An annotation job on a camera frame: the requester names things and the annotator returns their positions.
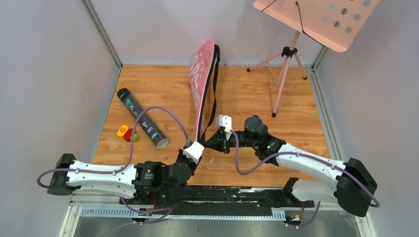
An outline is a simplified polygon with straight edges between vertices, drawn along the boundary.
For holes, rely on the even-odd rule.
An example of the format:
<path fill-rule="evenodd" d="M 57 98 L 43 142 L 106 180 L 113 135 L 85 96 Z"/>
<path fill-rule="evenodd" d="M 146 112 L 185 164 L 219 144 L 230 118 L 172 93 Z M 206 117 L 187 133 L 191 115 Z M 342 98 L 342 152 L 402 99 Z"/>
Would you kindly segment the black shuttlecock tube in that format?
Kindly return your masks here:
<path fill-rule="evenodd" d="M 139 104 L 139 102 L 127 88 L 120 89 L 117 92 L 117 96 L 135 118 L 143 113 L 143 107 Z M 163 134 L 163 132 L 157 127 L 157 125 L 146 113 L 141 116 L 138 125 L 153 141 L 158 150 L 164 148 L 169 143 L 169 139 Z"/>

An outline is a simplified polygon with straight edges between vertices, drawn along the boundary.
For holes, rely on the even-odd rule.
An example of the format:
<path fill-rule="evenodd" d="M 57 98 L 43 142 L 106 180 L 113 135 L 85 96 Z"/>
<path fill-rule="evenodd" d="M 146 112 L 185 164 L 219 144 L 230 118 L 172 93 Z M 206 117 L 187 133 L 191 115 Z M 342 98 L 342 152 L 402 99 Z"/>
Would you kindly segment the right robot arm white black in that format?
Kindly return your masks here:
<path fill-rule="evenodd" d="M 358 159 L 348 161 L 325 158 L 299 149 L 269 133 L 268 126 L 258 116 L 245 120 L 244 130 L 232 128 L 232 118 L 218 115 L 209 120 L 216 133 L 205 141 L 205 147 L 229 153 L 230 148 L 252 148 L 260 162 L 249 171 L 241 171 L 239 155 L 235 154 L 236 170 L 241 175 L 254 172 L 264 163 L 288 167 L 317 178 L 306 181 L 291 178 L 282 192 L 283 202 L 295 206 L 300 201 L 323 201 L 339 205 L 346 212 L 365 217 L 369 208 L 380 207 L 375 197 L 377 182 Z"/>

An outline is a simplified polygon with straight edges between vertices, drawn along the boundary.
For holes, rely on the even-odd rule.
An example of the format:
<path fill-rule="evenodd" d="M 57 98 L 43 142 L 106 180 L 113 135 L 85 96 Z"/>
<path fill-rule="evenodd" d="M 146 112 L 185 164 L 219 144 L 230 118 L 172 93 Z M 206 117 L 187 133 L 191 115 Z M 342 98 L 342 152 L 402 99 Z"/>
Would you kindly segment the pink racket bag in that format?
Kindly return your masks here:
<path fill-rule="evenodd" d="M 220 48 L 213 39 L 206 40 L 193 56 L 189 70 L 189 82 L 192 90 L 193 101 L 196 109 L 195 115 L 195 140 L 204 144 L 208 127 L 215 120 L 217 103 L 214 99 L 210 106 L 210 115 L 204 115 L 205 101 L 210 91 L 216 95 L 220 62 Z"/>

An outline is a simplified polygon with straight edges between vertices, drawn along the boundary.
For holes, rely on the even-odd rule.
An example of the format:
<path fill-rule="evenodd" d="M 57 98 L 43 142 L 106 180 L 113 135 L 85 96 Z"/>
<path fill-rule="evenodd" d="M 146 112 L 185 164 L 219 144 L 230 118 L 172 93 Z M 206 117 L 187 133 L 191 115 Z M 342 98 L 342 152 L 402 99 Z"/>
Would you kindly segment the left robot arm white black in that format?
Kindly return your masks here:
<path fill-rule="evenodd" d="M 146 161 L 118 166 L 81 162 L 73 154 L 63 154 L 53 169 L 47 193 L 69 196 L 77 193 L 100 193 L 134 199 L 145 204 L 151 193 L 186 186 L 202 159 L 203 149 L 189 147 L 179 150 L 176 162 Z"/>

